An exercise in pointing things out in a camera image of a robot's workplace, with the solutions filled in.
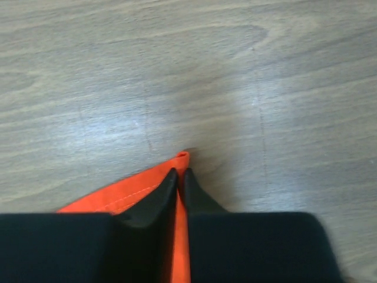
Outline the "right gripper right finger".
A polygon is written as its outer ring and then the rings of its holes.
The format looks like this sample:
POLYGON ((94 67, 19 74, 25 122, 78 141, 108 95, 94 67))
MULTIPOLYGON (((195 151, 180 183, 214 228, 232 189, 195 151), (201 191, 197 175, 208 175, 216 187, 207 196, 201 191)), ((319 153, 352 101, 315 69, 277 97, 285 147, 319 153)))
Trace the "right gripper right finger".
POLYGON ((342 282, 326 231, 306 212, 229 212, 184 173, 192 282, 342 282))

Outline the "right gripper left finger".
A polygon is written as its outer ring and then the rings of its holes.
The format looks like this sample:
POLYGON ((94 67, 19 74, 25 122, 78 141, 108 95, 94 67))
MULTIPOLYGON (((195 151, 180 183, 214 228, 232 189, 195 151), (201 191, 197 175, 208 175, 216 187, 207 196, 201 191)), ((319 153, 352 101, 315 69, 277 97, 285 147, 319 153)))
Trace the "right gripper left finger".
POLYGON ((169 282, 178 174, 127 211, 1 215, 2 282, 169 282))

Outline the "orange t shirt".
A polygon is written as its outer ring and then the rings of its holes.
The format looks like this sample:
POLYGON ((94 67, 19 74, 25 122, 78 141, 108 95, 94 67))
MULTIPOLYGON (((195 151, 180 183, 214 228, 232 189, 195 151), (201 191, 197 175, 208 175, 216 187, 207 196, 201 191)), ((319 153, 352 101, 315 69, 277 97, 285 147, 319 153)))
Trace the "orange t shirt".
MULTIPOLYGON (((57 210, 58 213, 109 212, 118 215, 137 205, 150 193, 157 190, 168 171, 178 172, 178 187, 183 187, 183 173, 188 168, 190 153, 179 152, 174 158, 133 176, 90 193, 57 210)), ((176 200, 174 216, 173 259, 170 282, 190 282, 189 240, 187 213, 183 197, 176 200)))

